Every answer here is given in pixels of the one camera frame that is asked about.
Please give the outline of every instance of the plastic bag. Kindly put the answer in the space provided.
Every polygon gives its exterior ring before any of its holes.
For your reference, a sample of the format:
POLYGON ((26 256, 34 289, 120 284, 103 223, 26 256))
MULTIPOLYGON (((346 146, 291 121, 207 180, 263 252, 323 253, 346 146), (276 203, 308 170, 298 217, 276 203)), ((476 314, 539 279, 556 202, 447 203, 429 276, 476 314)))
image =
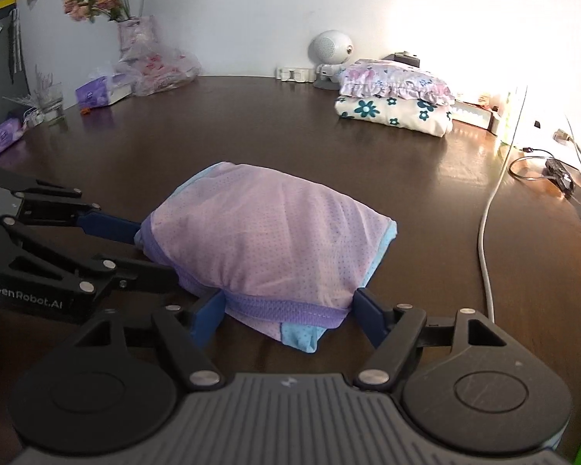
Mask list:
POLYGON ((137 51, 134 51, 134 54, 131 53, 131 48, 134 45, 159 42, 155 18, 153 16, 144 16, 119 22, 118 41, 121 46, 121 61, 137 59, 138 57, 135 55, 137 51))
POLYGON ((200 73, 200 63, 193 54, 159 43, 136 44, 129 54, 136 55, 137 59, 119 62, 116 71, 133 79, 136 96, 175 89, 200 73))
POLYGON ((193 54, 159 43, 152 16, 120 22, 119 39, 121 59, 115 71, 131 79, 136 96, 177 88, 200 73, 193 54))

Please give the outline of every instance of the ruffled edge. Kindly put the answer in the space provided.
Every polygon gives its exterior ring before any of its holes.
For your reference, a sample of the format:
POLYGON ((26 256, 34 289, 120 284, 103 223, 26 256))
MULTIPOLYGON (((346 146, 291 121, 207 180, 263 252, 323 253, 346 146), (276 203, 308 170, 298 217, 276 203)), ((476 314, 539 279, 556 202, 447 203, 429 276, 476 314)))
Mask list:
POLYGON ((449 107, 454 104, 455 100, 452 95, 438 95, 430 91, 420 92, 415 89, 376 83, 343 83, 340 86, 340 94, 352 98, 397 96, 404 100, 422 100, 440 107, 449 107))

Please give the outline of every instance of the wooden table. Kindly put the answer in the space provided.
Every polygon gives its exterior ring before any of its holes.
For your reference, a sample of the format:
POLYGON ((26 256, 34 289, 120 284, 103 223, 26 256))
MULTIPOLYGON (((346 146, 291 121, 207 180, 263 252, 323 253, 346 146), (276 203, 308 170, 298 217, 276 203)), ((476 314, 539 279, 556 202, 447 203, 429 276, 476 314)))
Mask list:
MULTIPOLYGON (((316 181, 398 222, 399 234, 370 282, 383 302, 431 315, 485 310, 476 254, 480 215, 502 157, 486 131, 456 124, 446 138, 339 119, 335 94, 273 79, 205 77, 131 98, 64 124, 39 127, 0 166, 84 190, 105 211, 143 220, 186 178, 219 161, 271 167, 316 181)), ((43 228, 82 255, 135 249, 43 228)), ((574 412, 561 451, 581 441, 581 221, 547 182, 506 177, 486 230, 497 323, 567 382, 574 412)), ((180 295, 115 293, 105 306, 138 315, 180 295)), ((74 330, 0 311, 0 463, 19 450, 5 403, 11 386, 74 330)), ((353 375, 371 347, 353 320, 328 332, 314 355, 283 346, 226 318, 208 348, 219 368, 353 375)))

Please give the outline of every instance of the folded pillow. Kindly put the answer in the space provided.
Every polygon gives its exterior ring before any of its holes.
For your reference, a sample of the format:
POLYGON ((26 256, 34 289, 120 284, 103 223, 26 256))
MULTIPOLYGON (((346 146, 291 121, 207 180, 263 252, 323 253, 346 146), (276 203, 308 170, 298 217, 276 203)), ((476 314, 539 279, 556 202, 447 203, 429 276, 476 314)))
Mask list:
POLYGON ((143 222, 145 254, 197 296, 304 351, 338 327, 396 223, 348 196, 281 172, 228 162, 180 186, 143 222))
POLYGON ((362 99, 340 96, 336 99, 336 113, 342 119, 405 127, 439 137, 452 130, 450 107, 440 107, 423 100, 404 100, 393 96, 362 99))
POLYGON ((395 96, 439 106, 454 104, 448 85, 428 72, 395 61, 365 61, 351 64, 339 73, 340 94, 354 98, 395 96))

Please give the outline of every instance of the purple tissue package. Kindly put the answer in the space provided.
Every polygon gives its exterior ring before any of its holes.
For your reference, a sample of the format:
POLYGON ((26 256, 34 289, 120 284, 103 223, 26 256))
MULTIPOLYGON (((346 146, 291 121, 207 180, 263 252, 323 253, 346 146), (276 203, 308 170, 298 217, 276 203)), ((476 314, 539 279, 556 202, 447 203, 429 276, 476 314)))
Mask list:
POLYGON ((24 130, 18 119, 9 119, 0 124, 0 153, 23 136, 24 130))
POLYGON ((80 108, 107 107, 131 94, 131 83, 125 74, 99 77, 76 89, 80 108))

